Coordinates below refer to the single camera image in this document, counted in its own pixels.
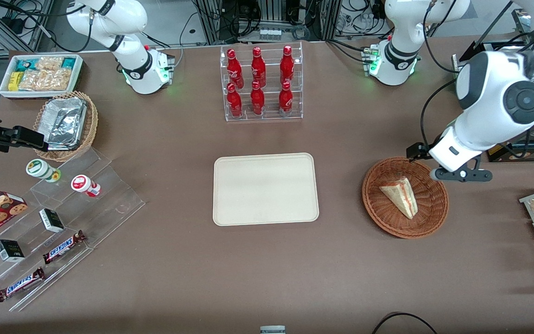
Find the white tray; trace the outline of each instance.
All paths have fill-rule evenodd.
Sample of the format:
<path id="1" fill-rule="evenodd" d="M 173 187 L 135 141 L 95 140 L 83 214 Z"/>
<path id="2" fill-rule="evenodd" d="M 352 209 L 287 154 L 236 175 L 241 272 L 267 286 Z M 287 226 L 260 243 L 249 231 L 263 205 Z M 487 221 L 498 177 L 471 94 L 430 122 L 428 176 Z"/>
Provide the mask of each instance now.
<path id="1" fill-rule="evenodd" d="M 313 222 L 318 218 L 310 154 L 233 156 L 214 164 L 219 226 Z"/>
<path id="2" fill-rule="evenodd" d="M 26 59 L 36 59 L 40 57 L 64 57 L 64 58 L 74 58 L 76 63 L 74 63 L 74 68 L 71 70 L 70 82 L 67 84 L 67 89 L 65 90 L 47 90 L 47 91 L 10 91 L 8 90 L 9 78 L 11 77 L 12 72 L 15 71 L 18 61 Z M 32 55 L 21 55 L 13 56 L 9 60 L 8 68 L 6 74 L 4 75 L 3 80 L 0 85 L 0 94 L 8 99 L 39 99 L 43 97 L 53 97 L 61 95 L 64 93 L 70 93 L 74 91 L 78 78 L 80 76 L 80 70 L 83 60 L 82 57 L 74 53 L 43 53 L 43 54 L 32 54 Z"/>

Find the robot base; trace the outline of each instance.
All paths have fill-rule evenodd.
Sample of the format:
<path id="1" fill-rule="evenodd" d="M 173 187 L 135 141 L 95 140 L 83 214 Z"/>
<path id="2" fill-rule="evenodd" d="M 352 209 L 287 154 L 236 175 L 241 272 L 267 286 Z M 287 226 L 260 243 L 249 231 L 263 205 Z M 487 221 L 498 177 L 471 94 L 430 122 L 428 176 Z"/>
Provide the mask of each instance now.
<path id="1" fill-rule="evenodd" d="M 172 84 L 174 75 L 174 58 L 168 58 L 165 53 L 157 50 L 148 50 L 148 53 L 152 56 L 152 65 L 141 79 L 129 78 L 123 71 L 127 84 L 140 94 L 151 94 L 164 85 Z"/>
<path id="2" fill-rule="evenodd" d="M 383 84 L 400 85 L 406 82 L 407 78 L 413 74 L 417 59 L 413 61 L 411 68 L 397 70 L 384 55 L 384 48 L 387 44 L 388 40 L 384 40 L 379 44 L 372 44 L 369 49 L 362 51 L 362 60 L 371 62 L 370 64 L 364 64 L 364 73 L 367 77 L 377 78 Z"/>

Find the snickers bar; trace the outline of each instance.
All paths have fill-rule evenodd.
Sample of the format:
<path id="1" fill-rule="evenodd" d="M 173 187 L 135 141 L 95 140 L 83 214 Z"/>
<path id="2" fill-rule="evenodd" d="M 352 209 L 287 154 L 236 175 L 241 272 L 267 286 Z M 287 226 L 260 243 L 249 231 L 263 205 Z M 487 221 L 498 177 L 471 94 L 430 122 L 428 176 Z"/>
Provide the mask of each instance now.
<path id="1" fill-rule="evenodd" d="M 71 238 L 65 240 L 61 245 L 58 245 L 50 252 L 43 255 L 44 263 L 49 264 L 54 260 L 57 260 L 58 257 L 65 254 L 65 252 L 72 249 L 75 245 L 77 245 L 80 241 L 84 239 L 85 235 L 83 235 L 83 232 L 79 230 L 76 234 L 72 235 Z"/>
<path id="2" fill-rule="evenodd" d="M 45 279 L 45 272 L 41 267 L 36 269 L 35 272 L 33 272 L 30 275 L 27 275 L 23 279 L 20 279 L 13 285 L 10 285 L 7 289 L 1 289 L 0 290 L 0 302 L 4 302 L 7 298 L 11 297 L 13 294 L 18 292 L 19 290 L 25 289 L 28 287 L 28 285 L 31 285 L 32 283 L 35 283 L 37 281 Z"/>

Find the acrylic bottle rack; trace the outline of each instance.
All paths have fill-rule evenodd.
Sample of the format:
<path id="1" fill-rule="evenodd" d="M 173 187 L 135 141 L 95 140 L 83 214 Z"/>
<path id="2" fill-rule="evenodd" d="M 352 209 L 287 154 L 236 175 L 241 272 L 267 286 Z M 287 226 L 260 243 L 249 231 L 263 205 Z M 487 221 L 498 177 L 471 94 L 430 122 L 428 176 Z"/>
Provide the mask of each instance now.
<path id="1" fill-rule="evenodd" d="M 38 267 L 42 267 L 46 275 L 44 281 L 34 283 L 0 303 L 9 311 L 21 311 L 144 205 L 133 188 L 115 173 L 110 160 L 93 148 L 67 161 L 59 169 L 61 179 L 55 183 L 41 180 L 33 186 L 22 196 L 28 209 L 0 228 L 0 239 L 17 241 L 25 256 L 18 263 L 3 262 L 0 258 L 0 289 L 16 283 Z M 87 175 L 100 184 L 100 195 L 89 197 L 73 191 L 70 182 L 79 174 Z M 38 214 L 45 207 L 59 214 L 65 226 L 63 232 L 45 230 Z M 78 230 L 82 230 L 87 239 L 57 260 L 45 264 L 43 254 Z"/>
<path id="2" fill-rule="evenodd" d="M 290 91 L 292 91 L 294 98 L 292 100 L 292 112 L 288 117 L 280 116 L 280 61 L 283 56 L 284 46 L 290 45 L 292 47 L 292 58 L 294 59 L 294 78 L 291 81 Z M 250 65 L 253 61 L 253 47 L 257 45 L 229 45 L 222 46 L 220 50 L 220 73 L 222 76 L 222 94 L 224 96 L 224 114 L 226 121 L 286 121 L 290 119 L 299 119 L 304 116 L 303 108 L 303 54 L 301 43 L 288 44 L 260 44 L 261 55 L 265 60 L 265 68 L 267 70 L 267 85 L 263 87 L 265 93 L 265 112 L 262 116 L 256 116 L 252 112 L 252 104 L 250 101 L 250 92 L 252 91 L 251 84 L 253 82 L 253 75 Z M 236 58 L 242 66 L 242 77 L 244 79 L 244 87 L 238 90 L 242 98 L 242 117 L 233 118 L 228 108 L 228 101 L 226 99 L 228 91 L 226 85 L 229 83 L 228 77 L 228 57 L 226 51 L 234 49 L 236 51 Z"/>

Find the clear acrylic shelf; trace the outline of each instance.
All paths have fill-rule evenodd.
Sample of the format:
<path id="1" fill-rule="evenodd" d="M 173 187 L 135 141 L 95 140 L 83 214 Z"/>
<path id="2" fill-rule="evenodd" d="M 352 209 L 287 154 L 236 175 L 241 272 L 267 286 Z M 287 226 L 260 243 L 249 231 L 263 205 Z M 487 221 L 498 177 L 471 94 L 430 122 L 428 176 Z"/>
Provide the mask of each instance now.
<path id="1" fill-rule="evenodd" d="M 144 205 L 136 192 L 115 173 L 110 160 L 93 148 L 59 169 L 61 180 L 53 184 L 41 180 L 33 186 L 23 196 L 29 209 L 0 232 L 0 239 L 17 241 L 25 256 L 17 263 L 3 262 L 0 258 L 0 289 L 16 283 L 38 267 L 42 267 L 46 275 L 43 282 L 34 283 L 2 302 L 9 311 L 26 307 Z M 89 197 L 74 192 L 70 182 L 78 174 L 85 174 L 100 184 L 100 195 Z M 45 230 L 38 214 L 43 207 L 57 211 L 65 226 L 63 232 Z M 87 239 L 57 260 L 45 264 L 43 254 L 78 230 L 82 230 Z"/>
<path id="2" fill-rule="evenodd" d="M 284 46 L 290 45 L 292 47 L 292 58 L 294 59 L 294 78 L 291 82 L 291 91 L 294 95 L 292 100 L 292 112 L 288 117 L 280 116 L 280 61 L 283 55 Z M 252 112 L 252 104 L 250 101 L 250 92 L 252 91 L 251 83 L 253 82 L 252 71 L 250 65 L 253 61 L 253 47 L 256 45 L 229 45 L 222 46 L 220 50 L 220 72 L 222 81 L 222 95 L 224 96 L 224 114 L 226 121 L 286 121 L 290 119 L 303 118 L 303 54 L 301 43 L 280 43 L 280 44 L 260 44 L 261 55 L 265 60 L 267 69 L 267 85 L 263 87 L 265 93 L 265 112 L 262 116 L 256 116 Z M 228 57 L 226 51 L 234 49 L 236 57 L 242 66 L 242 78 L 244 79 L 244 87 L 238 90 L 242 98 L 242 117 L 233 118 L 228 108 L 227 89 L 226 85 L 229 83 L 228 77 Z"/>

